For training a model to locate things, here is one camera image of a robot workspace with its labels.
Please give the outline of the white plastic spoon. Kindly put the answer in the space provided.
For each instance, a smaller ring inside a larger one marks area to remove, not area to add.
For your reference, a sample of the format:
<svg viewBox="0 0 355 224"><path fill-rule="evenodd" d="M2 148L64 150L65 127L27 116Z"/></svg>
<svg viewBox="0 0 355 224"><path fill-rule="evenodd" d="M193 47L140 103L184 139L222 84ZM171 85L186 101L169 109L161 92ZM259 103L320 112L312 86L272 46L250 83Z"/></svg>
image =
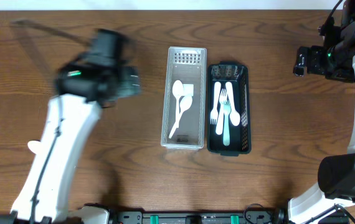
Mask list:
<svg viewBox="0 0 355 224"><path fill-rule="evenodd" d="M184 93L184 87L183 84L180 80L176 80L173 84L173 89L172 89L173 96L175 97L176 100L176 110L175 110L175 119L176 122L178 123L178 115L180 113L180 107L179 107L179 100L180 97L182 97Z"/></svg>
<svg viewBox="0 0 355 224"><path fill-rule="evenodd" d="M229 115L230 121L234 126L238 126L240 124L240 115L235 109L235 104L234 104L234 91L233 91L233 86L231 82L226 82L225 83L225 88L227 90L227 96L228 100L230 103L231 107L231 112Z"/></svg>
<svg viewBox="0 0 355 224"><path fill-rule="evenodd" d="M184 96L183 99L180 101L179 103L179 107L180 107L180 113L178 115L178 121L180 122L182 114L187 111L192 105L192 97L191 96ZM175 133L175 131L177 130L177 128L179 127L179 122L177 123L175 121L171 132L169 133L169 139L171 139Z"/></svg>
<svg viewBox="0 0 355 224"><path fill-rule="evenodd" d="M40 154L42 152L42 143L40 141L29 141L27 147L34 154Z"/></svg>

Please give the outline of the white plastic fork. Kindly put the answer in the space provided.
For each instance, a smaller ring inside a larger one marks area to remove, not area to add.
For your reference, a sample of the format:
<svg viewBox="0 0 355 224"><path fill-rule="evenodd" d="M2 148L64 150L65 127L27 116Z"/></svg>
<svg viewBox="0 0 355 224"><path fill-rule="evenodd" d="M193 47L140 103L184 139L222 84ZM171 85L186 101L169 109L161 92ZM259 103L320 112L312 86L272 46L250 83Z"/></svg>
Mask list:
<svg viewBox="0 0 355 224"><path fill-rule="evenodd" d="M227 90L224 88L220 92L219 96L219 103L220 103L220 109L217 117L217 124L215 127L215 133L217 135L222 134L222 123L223 123L223 118L224 118L224 104L227 100Z"/></svg>
<svg viewBox="0 0 355 224"><path fill-rule="evenodd" d="M230 145L230 131L229 131L229 114L231 112L230 103L228 101L224 104L224 130L223 130L223 145Z"/></svg>

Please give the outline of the white plastic utensil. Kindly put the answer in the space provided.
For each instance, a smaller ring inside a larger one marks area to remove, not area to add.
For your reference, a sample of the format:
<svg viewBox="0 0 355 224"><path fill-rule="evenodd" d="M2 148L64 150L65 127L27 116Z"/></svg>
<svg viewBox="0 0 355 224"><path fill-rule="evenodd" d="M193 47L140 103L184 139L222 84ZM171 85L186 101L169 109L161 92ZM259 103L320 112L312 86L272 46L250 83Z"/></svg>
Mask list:
<svg viewBox="0 0 355 224"><path fill-rule="evenodd" d="M220 95L220 89L221 89L221 83L220 82L215 82L214 83L214 94L213 94L213 107L211 110L211 124L216 124L217 123L217 118L218 118L218 112L217 112L217 107L218 107L218 102L219 102L219 95Z"/></svg>

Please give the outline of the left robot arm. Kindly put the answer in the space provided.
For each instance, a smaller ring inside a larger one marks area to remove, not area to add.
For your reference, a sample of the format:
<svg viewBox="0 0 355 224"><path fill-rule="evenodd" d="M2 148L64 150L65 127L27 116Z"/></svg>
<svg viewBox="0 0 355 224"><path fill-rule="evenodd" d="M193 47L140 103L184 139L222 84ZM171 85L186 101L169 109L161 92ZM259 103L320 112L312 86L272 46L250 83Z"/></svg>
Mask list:
<svg viewBox="0 0 355 224"><path fill-rule="evenodd" d="M132 40L98 29L89 49L66 63L54 80L44 131L26 182L0 223L110 223L99 204L69 210L69 192L84 146L102 110L119 98L140 93L136 67L123 58Z"/></svg>

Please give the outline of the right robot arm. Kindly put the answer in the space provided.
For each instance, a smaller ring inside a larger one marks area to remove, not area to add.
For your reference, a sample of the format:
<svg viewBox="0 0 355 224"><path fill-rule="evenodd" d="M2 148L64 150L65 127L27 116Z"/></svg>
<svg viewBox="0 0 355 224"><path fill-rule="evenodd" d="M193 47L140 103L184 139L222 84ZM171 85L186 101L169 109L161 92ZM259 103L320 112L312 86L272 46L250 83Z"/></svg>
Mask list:
<svg viewBox="0 0 355 224"><path fill-rule="evenodd" d="M341 24L329 15L318 28L323 45L299 47L293 73L322 75L355 85L355 0L338 2L343 6ZM317 182L300 196L288 201L275 223L347 223L355 218L348 207L355 205L355 104L351 138L347 152L325 157L318 168Z"/></svg>

